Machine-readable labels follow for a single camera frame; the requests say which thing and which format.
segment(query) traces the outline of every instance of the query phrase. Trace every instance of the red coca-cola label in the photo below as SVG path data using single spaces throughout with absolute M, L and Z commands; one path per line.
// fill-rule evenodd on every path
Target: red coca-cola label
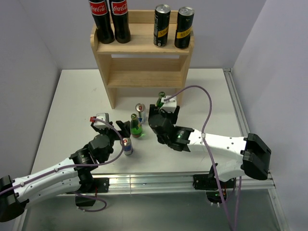
M 127 13 L 127 2 L 126 0 L 121 2 L 112 2 L 112 12 L 114 15 L 123 15 Z
M 90 8 L 93 15 L 102 16 L 108 13 L 108 9 L 105 1 L 91 2 L 89 1 Z

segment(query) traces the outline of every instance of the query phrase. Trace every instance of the green bottle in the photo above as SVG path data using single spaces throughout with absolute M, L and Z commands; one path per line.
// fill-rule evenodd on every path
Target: green bottle
M 166 96 L 166 94 L 163 92 L 163 91 L 161 91 L 159 94 L 158 94 L 158 100 L 157 100 L 157 102 L 156 102 L 156 106 L 157 107 L 161 107 L 162 105 L 164 105 L 164 103 L 162 103 L 161 102 L 161 99 L 163 98 L 163 97 L 165 97 Z
M 138 138 L 142 134 L 142 125 L 139 122 L 136 114 L 131 114 L 130 133 L 133 137 Z

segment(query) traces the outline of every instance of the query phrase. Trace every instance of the coca-cola bottle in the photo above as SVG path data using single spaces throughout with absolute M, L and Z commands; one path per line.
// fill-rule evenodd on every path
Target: coca-cola bottle
M 112 21 L 115 26 L 115 38 L 119 43 L 130 41 L 128 9 L 126 0 L 109 0 Z
M 113 42 L 115 37 L 111 29 L 110 15 L 106 1 L 91 0 L 89 4 L 97 27 L 97 38 L 100 42 L 108 44 Z

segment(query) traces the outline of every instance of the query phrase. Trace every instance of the white wall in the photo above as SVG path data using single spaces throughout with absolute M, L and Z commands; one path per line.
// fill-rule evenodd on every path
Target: white wall
M 87 0 L 19 0 L 62 69 L 97 68 L 90 48 L 94 23 Z M 164 0 L 173 10 L 195 9 L 191 67 L 233 67 L 265 0 Z M 128 0 L 154 9 L 161 0 Z
M 19 1 L 1 1 L 0 178 L 30 173 L 58 77 Z M 12 224 L 0 223 L 0 230 L 10 230 Z
M 308 1 L 267 0 L 234 66 L 252 132 L 272 149 L 271 172 L 292 230 L 308 226 Z

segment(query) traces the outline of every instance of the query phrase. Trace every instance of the robotic arm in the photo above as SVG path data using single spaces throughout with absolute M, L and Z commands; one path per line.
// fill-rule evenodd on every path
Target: robotic arm
M 179 152 L 207 152 L 202 141 L 205 137 L 213 153 L 232 159 L 225 164 L 216 164 L 220 181 L 227 182 L 243 175 L 257 180 L 268 178 L 271 150 L 259 136 L 249 133 L 247 137 L 225 137 L 175 126 L 179 111 L 175 98 L 164 102 L 161 108 L 150 105 L 149 125 L 159 143 Z
M 109 122 L 107 113 L 97 114 L 96 117 L 111 126 L 113 124 Z M 130 137 L 129 121 L 125 123 L 116 121 L 116 124 L 120 127 L 121 130 L 118 132 L 123 138 Z M 112 147 L 119 137 L 113 129 L 102 122 L 93 121 L 91 126 L 99 135 L 64 161 L 25 177 L 11 179 L 10 176 L 5 176 L 0 179 L 0 193 L 21 184 L 21 187 L 0 195 L 0 222 L 16 218 L 25 209 L 47 198 L 68 192 L 87 193 L 95 187 L 91 171 L 97 166 L 75 167 L 74 165 L 104 163 L 113 153 Z

